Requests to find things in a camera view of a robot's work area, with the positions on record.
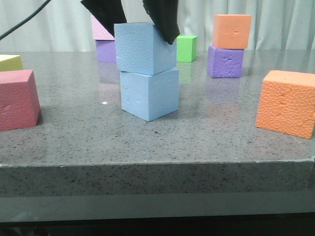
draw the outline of purple cube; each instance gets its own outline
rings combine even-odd
[[[213,45],[208,50],[208,74],[212,78],[241,78],[244,49],[222,49]]]
[[[114,40],[95,40],[97,61],[116,63],[116,47]]]

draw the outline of yellow foam block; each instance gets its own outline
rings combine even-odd
[[[23,70],[19,55],[0,55],[0,71]]]
[[[251,20],[251,15],[215,15],[212,36],[213,46],[226,49],[247,48],[250,36]]]
[[[263,80],[256,126],[310,139],[315,125],[315,74],[272,70]]]

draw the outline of gray countertop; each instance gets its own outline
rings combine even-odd
[[[264,76],[315,73],[314,50],[245,51],[241,79],[212,79],[202,54],[178,62],[180,108],[151,122],[121,110],[116,64],[95,52],[21,56],[34,70],[41,119],[0,132],[0,197],[314,187],[314,135],[255,127]]]

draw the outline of light blue cube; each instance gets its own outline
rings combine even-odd
[[[115,24],[115,42],[120,71],[156,75],[176,66],[176,41],[165,42],[153,23]]]
[[[122,109],[146,121],[178,110],[179,70],[150,76],[120,72]]]

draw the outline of white curtain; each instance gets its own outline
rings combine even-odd
[[[0,0],[0,34],[44,0]],[[122,0],[128,22],[151,21],[142,0]],[[179,0],[182,35],[212,43],[214,14],[250,14],[248,49],[315,49],[315,0]],[[0,41],[1,52],[95,51],[90,14],[79,0],[52,0],[35,18]]]

